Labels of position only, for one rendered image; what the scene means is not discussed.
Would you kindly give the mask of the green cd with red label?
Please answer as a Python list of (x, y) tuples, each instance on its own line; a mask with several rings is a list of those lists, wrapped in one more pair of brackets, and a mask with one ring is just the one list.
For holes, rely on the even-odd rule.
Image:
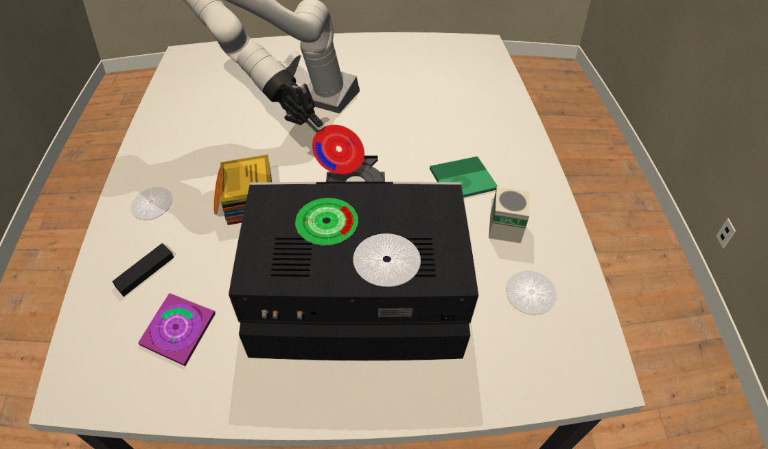
[[(326, 224), (324, 218), (331, 221)], [(338, 244), (353, 235), (358, 226), (358, 215), (343, 200), (321, 198), (302, 207), (295, 225), (299, 235), (312, 244)]]

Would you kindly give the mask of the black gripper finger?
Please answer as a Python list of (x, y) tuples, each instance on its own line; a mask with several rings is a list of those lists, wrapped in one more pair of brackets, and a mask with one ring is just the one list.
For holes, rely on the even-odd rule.
[(297, 96), (299, 97), (302, 105), (298, 106), (298, 104), (296, 104), (289, 95), (285, 97), (286, 102), (291, 104), (291, 106), (293, 106), (297, 112), (300, 112), (304, 118), (307, 119), (307, 122), (309, 122), (316, 129), (316, 131), (321, 131), (324, 129), (324, 123), (318, 118), (318, 115), (315, 114), (315, 103), (312, 99), (308, 86), (306, 84), (302, 84), (301, 86), (293, 85), (293, 87), (294, 90), (298, 93)]
[(282, 107), (288, 110), (286, 111), (287, 115), (284, 117), (287, 122), (293, 122), (298, 125), (307, 123), (313, 129), (313, 131), (316, 133), (318, 132), (309, 122), (307, 122), (307, 119), (304, 118), (301, 113), (298, 113), (296, 110), (294, 110), (287, 102), (282, 103)]

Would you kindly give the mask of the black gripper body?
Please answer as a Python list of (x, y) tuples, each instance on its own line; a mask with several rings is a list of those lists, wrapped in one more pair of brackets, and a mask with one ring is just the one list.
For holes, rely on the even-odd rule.
[[(279, 102), (281, 107), (282, 103), (286, 102), (285, 97), (289, 95), (298, 106), (301, 105), (299, 97), (296, 95), (293, 85), (298, 86), (296, 78), (288, 72), (287, 69), (277, 72), (275, 75), (267, 81), (264, 86), (264, 94), (271, 102)], [(282, 107), (284, 110), (285, 108)]]

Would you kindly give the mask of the silver cd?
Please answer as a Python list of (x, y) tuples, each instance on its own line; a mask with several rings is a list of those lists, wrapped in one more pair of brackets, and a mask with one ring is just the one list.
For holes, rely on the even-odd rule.
[[(153, 205), (149, 205), (154, 201)], [(166, 212), (172, 204), (172, 195), (168, 189), (153, 187), (138, 194), (132, 202), (132, 214), (138, 219), (154, 219)]]
[[(528, 293), (533, 290), (533, 295)], [(507, 298), (520, 312), (525, 314), (545, 314), (554, 307), (557, 293), (554, 284), (533, 271), (522, 271), (513, 275), (506, 287)]]
[[(391, 261), (384, 262), (385, 256)], [(420, 254), (408, 239), (383, 233), (364, 239), (356, 247), (353, 265), (361, 278), (370, 284), (399, 286), (413, 279), (418, 272)]]

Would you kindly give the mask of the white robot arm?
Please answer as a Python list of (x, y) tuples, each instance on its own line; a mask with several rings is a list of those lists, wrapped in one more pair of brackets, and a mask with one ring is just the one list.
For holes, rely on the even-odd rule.
[[(259, 43), (254, 43), (239, 18), (221, 0), (183, 1), (201, 23), (210, 29), (223, 52), (239, 64), (262, 92), (267, 81), (281, 70), (287, 69), (294, 77), (301, 58), (298, 52), (291, 52), (280, 63)], [(276, 0), (225, 1), (242, 7), (301, 41), (302, 56), (315, 94), (319, 97), (333, 97), (342, 90), (343, 81), (333, 43), (331, 17), (323, 2), (303, 0), (294, 13)]]

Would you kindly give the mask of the beige salt container with green label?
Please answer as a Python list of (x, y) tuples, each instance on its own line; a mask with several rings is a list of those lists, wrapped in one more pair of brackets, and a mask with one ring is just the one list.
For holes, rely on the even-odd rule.
[(489, 238), (521, 243), (527, 222), (528, 192), (497, 187), (490, 213)]

